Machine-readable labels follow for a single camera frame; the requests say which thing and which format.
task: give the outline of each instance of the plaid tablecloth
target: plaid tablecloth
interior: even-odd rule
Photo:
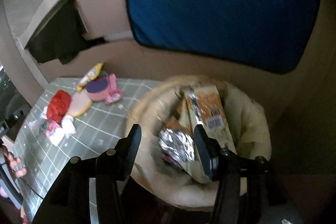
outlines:
[[[57,90],[64,90],[72,95],[76,91],[79,78],[58,78],[49,84],[36,105],[31,109],[23,123],[13,147],[13,154],[20,156],[22,164],[27,168],[25,181],[44,197],[57,178],[59,172],[73,156],[88,159],[97,157],[109,148],[114,148],[123,137],[127,112],[146,92],[152,90],[160,82],[152,80],[117,79],[118,88],[123,91],[122,101],[112,105],[104,102],[93,103],[82,116],[75,118],[74,126],[77,133],[70,138],[63,138],[58,146],[54,146],[40,130],[38,134],[29,128],[29,122],[36,120],[43,108]],[[24,208],[31,221],[40,206],[39,198],[20,179],[18,180],[24,196]],[[90,180],[90,212],[91,223],[96,223],[95,179]]]

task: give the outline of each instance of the red crumpled plastic bag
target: red crumpled plastic bag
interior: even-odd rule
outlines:
[[[63,116],[68,111],[70,103],[71,97],[69,93],[63,90],[57,90],[48,105],[47,121],[50,122],[54,120],[55,122],[60,123]]]

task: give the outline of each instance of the dark fabric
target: dark fabric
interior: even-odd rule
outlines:
[[[80,51],[91,46],[81,33],[81,20],[75,7],[75,0],[69,0],[40,33],[29,41],[27,48],[39,63],[59,59],[62,64],[67,64]]]
[[[127,0],[145,46],[286,73],[300,61],[320,0]]]

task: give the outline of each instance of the person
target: person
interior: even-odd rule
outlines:
[[[16,178],[24,176],[27,173],[26,168],[23,167],[14,171],[14,168],[22,162],[22,159],[20,157],[14,157],[13,153],[9,152],[6,146],[0,145],[0,148],[2,148],[3,155],[7,158],[8,166],[13,170],[13,175]],[[23,208],[21,207],[21,210],[16,209],[2,187],[0,187],[0,222],[4,224],[27,223]]]

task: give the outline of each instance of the human hand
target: human hand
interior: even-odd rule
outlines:
[[[17,167],[18,164],[22,162],[20,157],[14,158],[14,155],[12,152],[8,152],[8,149],[6,146],[2,146],[3,155],[7,158],[7,163],[10,169],[13,171],[13,177],[19,178],[24,176],[27,173],[26,168],[22,168],[20,170],[14,171],[14,168]],[[8,198],[8,194],[5,192],[5,190],[0,187],[0,195],[4,198]]]

